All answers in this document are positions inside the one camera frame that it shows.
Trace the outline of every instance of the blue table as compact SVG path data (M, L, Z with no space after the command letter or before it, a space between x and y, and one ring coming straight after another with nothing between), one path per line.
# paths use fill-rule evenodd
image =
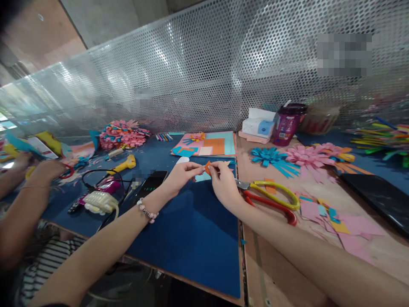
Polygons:
M298 139L305 146L313 143L333 143L340 147L351 147L352 154L355 155L354 165L362 168L374 175L382 177L391 184L409 195L409 169L402 167L402 156L395 155L388 161L383 161L385 154L373 153L367 155L364 150L355 148L350 140L354 137L351 134L332 130L323 136L311 136L307 134L297 133Z
M155 138L132 151L90 165L89 169L113 168L124 162L129 154L137 160L137 166L124 170L124 180L143 182L155 170L171 171L178 156L170 155L170 150L182 136L172 142L158 142ZM234 161L234 158L191 157L193 162L206 164L207 161ZM85 176L85 181L96 184L106 173L94 172ZM62 186L64 193L52 191L49 206L42 218L75 234L91 237L107 216L90 213L81 209L75 214L67 214L70 206L84 193L82 182L76 186L67 183ZM120 214L129 210L138 189L127 198L120 208ZM239 298L240 263L238 248L238 220L227 211L214 195L211 181L189 182L161 212L155 224L148 225L136 238L127 255L143 262L182 276L231 297Z

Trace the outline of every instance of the metal mesh wall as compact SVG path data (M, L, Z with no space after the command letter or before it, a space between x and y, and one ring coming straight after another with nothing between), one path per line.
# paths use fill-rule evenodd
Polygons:
M409 1L213 0L0 89L26 133L86 134L114 119L155 132L241 126L249 107L341 105L338 125L409 116ZM317 75L317 35L372 34L372 75Z

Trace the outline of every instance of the wooden table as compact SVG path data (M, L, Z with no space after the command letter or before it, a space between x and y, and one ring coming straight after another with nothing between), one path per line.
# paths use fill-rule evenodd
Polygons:
M287 179L272 165L264 168L260 163L251 162L251 149L256 147L271 148L274 147L273 144L263 145L247 142L240 137L237 137L236 141L240 180L251 182L272 178L275 182L290 188L293 192L307 192L312 196L329 201L331 207L341 213L362 215L373 223L380 225L385 229L387 235L373 236L371 241L367 241L366 250L374 259L377 267L409 284L408 241L386 224L374 210L351 190L343 184L330 182L325 185L318 184L312 177L311 180L300 177ZM292 140L289 147L297 143L299 143L297 140ZM285 199L285 196L280 195L279 191L277 191L277 196L283 200ZM284 216L279 211L261 203L254 202L254 204L266 214L271 214L285 221ZM314 222L301 218L299 212L296 212L296 215L299 220L297 227L328 241L329 244L342 248L337 235L327 232ZM247 242L245 245L245 264L249 306L335 306L334 302L302 275L270 243L245 224L243 224L243 235L244 240Z

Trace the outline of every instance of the beaded bracelet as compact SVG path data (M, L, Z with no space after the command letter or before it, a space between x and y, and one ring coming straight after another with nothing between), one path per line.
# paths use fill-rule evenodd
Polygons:
M153 224L155 222L156 217L159 215L159 212L154 214L154 213L146 211L145 205L142 205L142 200L143 200L143 197L141 197L137 201L136 204L139 206L139 210L141 210L143 213L145 213L145 215L149 218L149 223Z

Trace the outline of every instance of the blue paper flower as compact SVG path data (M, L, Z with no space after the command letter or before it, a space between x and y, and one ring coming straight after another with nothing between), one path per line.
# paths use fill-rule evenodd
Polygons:
M277 148L255 148L251 151L251 154L255 156L253 162L262 162L262 166L268 167L272 164L276 169L278 169L287 178L293 178L293 175L298 176L299 171L293 168L300 168L296 164L288 163L285 159L287 158L286 153L280 153Z

